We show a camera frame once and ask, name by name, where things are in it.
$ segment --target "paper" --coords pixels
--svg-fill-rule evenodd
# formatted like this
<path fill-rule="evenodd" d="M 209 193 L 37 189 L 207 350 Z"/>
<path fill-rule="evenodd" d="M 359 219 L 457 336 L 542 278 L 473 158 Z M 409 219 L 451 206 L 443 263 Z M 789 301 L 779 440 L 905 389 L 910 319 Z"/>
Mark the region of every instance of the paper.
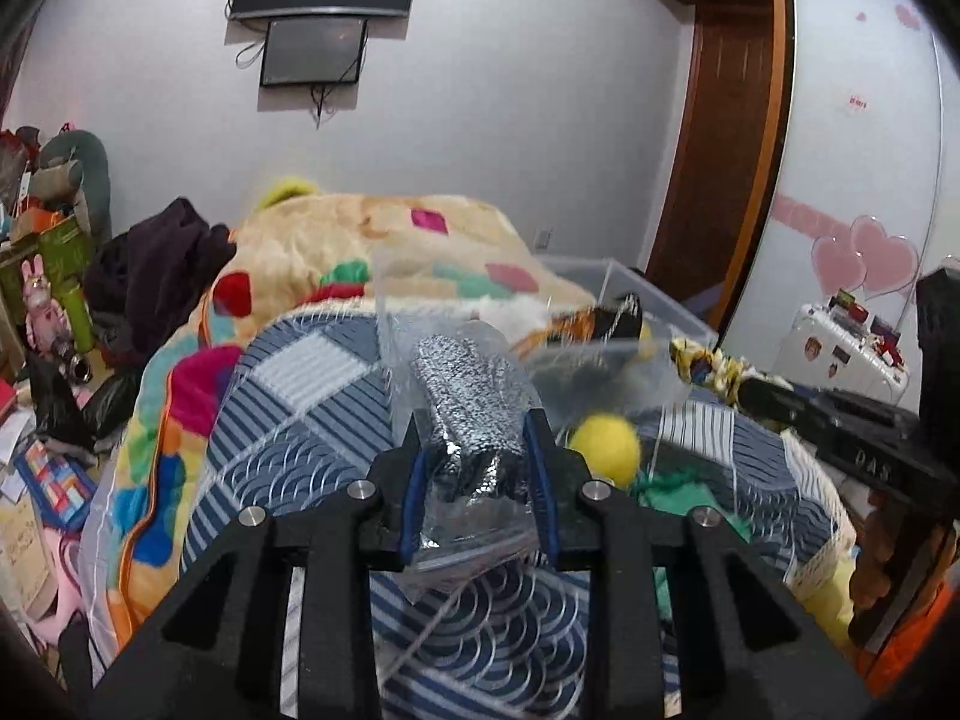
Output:
<path fill-rule="evenodd" d="M 37 619 L 53 602 L 56 582 L 49 581 L 52 569 L 29 495 L 21 496 L 17 504 L 0 502 L 0 557 L 13 576 L 24 610 Z"/>
<path fill-rule="evenodd" d="M 20 497 L 26 488 L 27 484 L 23 481 L 23 477 L 17 470 L 14 470 L 3 482 L 0 482 L 0 493 L 10 498 L 13 503 L 20 502 Z"/>
<path fill-rule="evenodd" d="M 30 426 L 30 430 L 37 424 L 33 409 L 15 409 L 7 415 L 0 424 L 0 464 L 6 466 L 11 461 L 16 442 Z"/>

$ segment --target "colorful blanket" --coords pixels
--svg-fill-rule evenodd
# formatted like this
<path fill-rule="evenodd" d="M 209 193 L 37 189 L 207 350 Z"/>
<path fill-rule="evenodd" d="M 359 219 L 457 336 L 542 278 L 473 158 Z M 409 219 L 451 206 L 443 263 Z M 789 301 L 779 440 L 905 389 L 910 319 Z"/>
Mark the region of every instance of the colorful blanket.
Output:
<path fill-rule="evenodd" d="M 525 292 L 563 305 L 593 300 L 544 269 L 496 208 L 465 197 L 293 197 L 251 215 L 232 240 L 237 254 L 213 299 L 147 364 L 117 453 L 107 603 L 121 647 L 176 581 L 209 430 L 209 419 L 191 422 L 191 407 L 181 404 L 200 402 L 215 414 L 229 355 L 268 322 L 331 280 L 368 278 L 375 250 L 389 253 L 387 284 L 405 298 Z M 218 301 L 221 282 L 244 294 Z M 357 302 L 371 308 L 372 294 L 365 284 Z M 203 353 L 224 344 L 234 350 Z"/>

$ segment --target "yellow ball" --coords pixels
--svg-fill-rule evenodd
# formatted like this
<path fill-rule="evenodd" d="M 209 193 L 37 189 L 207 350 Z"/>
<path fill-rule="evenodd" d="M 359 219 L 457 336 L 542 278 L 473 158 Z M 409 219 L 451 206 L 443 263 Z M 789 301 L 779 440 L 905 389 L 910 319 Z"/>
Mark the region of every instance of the yellow ball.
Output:
<path fill-rule="evenodd" d="M 640 468 L 640 440 L 634 426 L 622 416 L 597 413 L 574 431 L 569 446 L 584 456 L 594 476 L 626 488 Z"/>

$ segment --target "stuffed toy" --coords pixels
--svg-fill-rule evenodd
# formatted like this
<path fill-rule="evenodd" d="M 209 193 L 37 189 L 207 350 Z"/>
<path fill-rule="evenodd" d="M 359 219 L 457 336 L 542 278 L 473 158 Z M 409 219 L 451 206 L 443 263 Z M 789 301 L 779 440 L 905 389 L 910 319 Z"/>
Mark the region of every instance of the stuffed toy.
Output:
<path fill-rule="evenodd" d="M 50 355 L 57 340 L 72 338 L 70 320 L 50 293 L 50 282 L 43 275 L 43 258 L 34 257 L 20 264 L 23 274 L 23 305 L 27 309 L 27 341 L 40 354 Z"/>

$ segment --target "white wall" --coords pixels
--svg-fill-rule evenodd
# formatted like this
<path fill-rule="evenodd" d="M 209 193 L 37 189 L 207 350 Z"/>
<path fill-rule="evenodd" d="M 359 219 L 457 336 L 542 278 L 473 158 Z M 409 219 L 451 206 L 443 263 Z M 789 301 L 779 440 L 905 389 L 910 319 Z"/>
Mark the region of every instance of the white wall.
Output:
<path fill-rule="evenodd" d="M 96 133 L 115 231 L 178 194 L 234 223 L 292 173 L 330 191 L 468 194 L 528 242 L 553 227 L 557 253 L 637 259 L 689 61 L 666 0 L 414 0 L 405 39 L 371 30 L 354 109 L 319 131 L 305 90 L 262 92 L 258 64 L 234 67 L 247 35 L 223 11 L 47 1 L 4 124 Z"/>

